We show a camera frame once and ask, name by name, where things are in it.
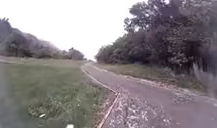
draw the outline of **grass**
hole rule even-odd
[[[202,92],[205,92],[206,90],[205,87],[194,76],[185,74],[176,75],[170,69],[167,68],[146,66],[140,64],[100,64],[98,66],[118,74],[163,82],[166,84],[176,85],[181,88],[199,90]]]
[[[83,62],[23,60],[26,64],[5,64],[20,115],[35,128],[91,128],[108,94],[80,71]]]

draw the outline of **treeline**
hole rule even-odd
[[[32,34],[12,28],[8,19],[0,18],[0,55],[34,58],[83,60],[84,55],[71,48],[61,51],[50,42],[40,40]]]
[[[179,72],[189,72],[196,63],[216,70],[210,48],[217,48],[217,0],[148,0],[129,12],[126,34],[103,46],[98,62],[140,62]]]

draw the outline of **road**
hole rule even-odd
[[[217,128],[217,100],[170,90],[86,64],[82,69],[120,93],[103,128]]]

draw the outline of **grass lawn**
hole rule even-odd
[[[126,64],[126,65],[97,65],[106,70],[129,75],[138,78],[144,78],[152,81],[163,82],[166,84],[177,85],[182,88],[189,88],[205,92],[205,87],[192,75],[176,75],[168,69],[146,66],[139,64]]]
[[[108,90],[84,76],[82,62],[32,61],[4,64],[19,114],[35,128],[65,128],[67,124],[94,127]]]

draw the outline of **white sky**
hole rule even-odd
[[[123,35],[129,8],[141,0],[0,0],[0,17],[60,49],[74,47],[93,59]]]

